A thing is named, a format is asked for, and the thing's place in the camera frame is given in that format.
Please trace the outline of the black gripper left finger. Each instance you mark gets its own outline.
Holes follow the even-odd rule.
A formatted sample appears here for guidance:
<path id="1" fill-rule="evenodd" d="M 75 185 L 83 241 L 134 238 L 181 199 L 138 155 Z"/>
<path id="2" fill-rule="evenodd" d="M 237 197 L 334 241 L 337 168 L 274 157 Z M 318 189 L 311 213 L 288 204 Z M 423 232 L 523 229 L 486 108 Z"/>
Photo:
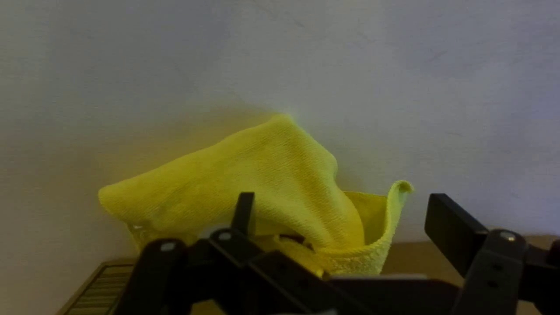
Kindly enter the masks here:
<path id="1" fill-rule="evenodd" d="M 251 229 L 250 217 L 251 217 L 253 197 L 255 197 L 253 192 L 237 194 L 237 201 L 230 218 L 230 229 L 241 236 L 248 236 Z"/>

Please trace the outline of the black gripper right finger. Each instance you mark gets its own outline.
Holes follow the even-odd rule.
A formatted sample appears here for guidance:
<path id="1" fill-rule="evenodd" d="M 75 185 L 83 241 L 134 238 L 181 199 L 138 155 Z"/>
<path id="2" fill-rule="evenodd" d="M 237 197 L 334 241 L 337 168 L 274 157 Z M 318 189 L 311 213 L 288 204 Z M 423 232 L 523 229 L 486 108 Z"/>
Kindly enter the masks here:
<path id="1" fill-rule="evenodd" d="M 488 234 L 488 229 L 447 194 L 428 196 L 423 231 L 461 276 Z"/>

